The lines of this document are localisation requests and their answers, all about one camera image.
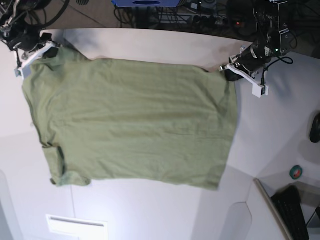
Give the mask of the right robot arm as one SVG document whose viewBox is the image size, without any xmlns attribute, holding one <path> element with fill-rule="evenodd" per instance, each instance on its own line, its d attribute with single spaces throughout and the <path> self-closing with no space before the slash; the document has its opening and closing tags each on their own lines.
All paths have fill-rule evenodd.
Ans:
<svg viewBox="0 0 320 240">
<path fill-rule="evenodd" d="M 67 10 L 69 1 L 63 3 L 60 11 L 49 21 L 33 24 L 36 11 L 44 10 L 50 0 L 2 0 L 0 2 L 0 41 L 11 52 L 33 53 L 52 41 L 49 33 L 41 31 L 55 23 Z"/>
</svg>

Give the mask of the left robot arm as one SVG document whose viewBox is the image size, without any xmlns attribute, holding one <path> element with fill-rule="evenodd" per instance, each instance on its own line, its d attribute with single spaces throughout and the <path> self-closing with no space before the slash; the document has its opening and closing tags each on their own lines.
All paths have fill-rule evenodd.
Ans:
<svg viewBox="0 0 320 240">
<path fill-rule="evenodd" d="M 253 4 L 253 16 L 256 21 L 256 40 L 241 53 L 231 56 L 229 64 L 221 69 L 226 76 L 236 78 L 254 78 L 262 69 L 261 83 L 265 74 L 277 62 L 287 65 L 294 63 L 286 57 L 290 49 L 289 3 L 286 0 L 257 0 Z"/>
</svg>

